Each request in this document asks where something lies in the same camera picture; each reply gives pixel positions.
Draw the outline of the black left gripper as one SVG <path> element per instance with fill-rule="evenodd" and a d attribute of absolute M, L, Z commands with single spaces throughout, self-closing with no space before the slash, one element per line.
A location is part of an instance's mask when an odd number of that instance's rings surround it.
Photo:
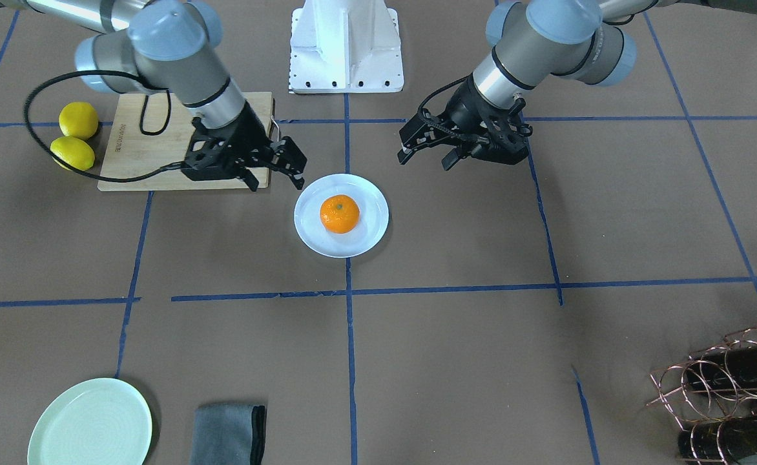
<path fill-rule="evenodd" d="M 455 145 L 442 159 L 444 171 L 449 171 L 468 157 L 517 165 L 531 155 L 528 138 L 533 129 L 521 118 L 525 106 L 525 99 L 519 96 L 506 103 L 505 108 L 497 108 L 482 97 L 473 77 L 468 76 L 440 115 L 444 126 L 455 135 L 450 136 L 426 119 L 413 116 L 399 130 L 399 164 L 407 164 L 417 151 L 437 145 Z"/>

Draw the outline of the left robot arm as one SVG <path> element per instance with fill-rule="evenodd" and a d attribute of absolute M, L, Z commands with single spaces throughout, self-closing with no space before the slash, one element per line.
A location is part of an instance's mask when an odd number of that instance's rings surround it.
<path fill-rule="evenodd" d="M 420 150 L 450 145 L 441 165 L 473 158 L 517 165 L 531 150 L 523 121 L 525 97 L 548 76 L 607 87 L 632 71 L 638 48 L 621 29 L 670 1 L 502 1 L 486 24 L 490 53 L 453 82 L 443 112 L 420 104 L 400 130 L 400 164 Z"/>

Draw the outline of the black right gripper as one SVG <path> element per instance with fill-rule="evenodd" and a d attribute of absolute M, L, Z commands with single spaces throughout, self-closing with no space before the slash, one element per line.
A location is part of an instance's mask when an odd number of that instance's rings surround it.
<path fill-rule="evenodd" d="M 181 173 L 190 180 L 240 179 L 256 192 L 260 182 L 251 168 L 268 168 L 285 174 L 299 191 L 304 188 L 307 156 L 290 136 L 272 142 L 251 104 L 219 129 L 208 129 L 199 117 L 192 125 L 181 163 Z"/>

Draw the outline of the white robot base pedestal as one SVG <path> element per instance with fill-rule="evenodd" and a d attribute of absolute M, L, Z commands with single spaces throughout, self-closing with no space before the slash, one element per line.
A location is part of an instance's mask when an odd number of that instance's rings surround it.
<path fill-rule="evenodd" d="M 399 16 L 384 1 L 305 1 L 292 11 L 290 47 L 293 94 L 403 89 Z"/>

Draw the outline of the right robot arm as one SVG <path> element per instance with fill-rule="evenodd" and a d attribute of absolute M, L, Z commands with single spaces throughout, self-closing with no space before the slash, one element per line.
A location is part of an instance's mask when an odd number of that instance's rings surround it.
<path fill-rule="evenodd" d="M 34 135 L 30 107 L 44 89 L 81 77 L 98 92 L 168 91 L 192 115 L 193 134 L 181 161 L 129 182 L 180 171 L 192 181 L 240 180 L 258 188 L 254 169 L 285 174 L 304 187 L 307 157 L 292 138 L 278 141 L 226 70 L 215 49 L 223 29 L 217 12 L 203 1 L 0 1 L 0 8 L 33 10 L 60 17 L 96 35 L 81 42 L 76 70 L 53 77 L 31 91 L 24 123 Z"/>

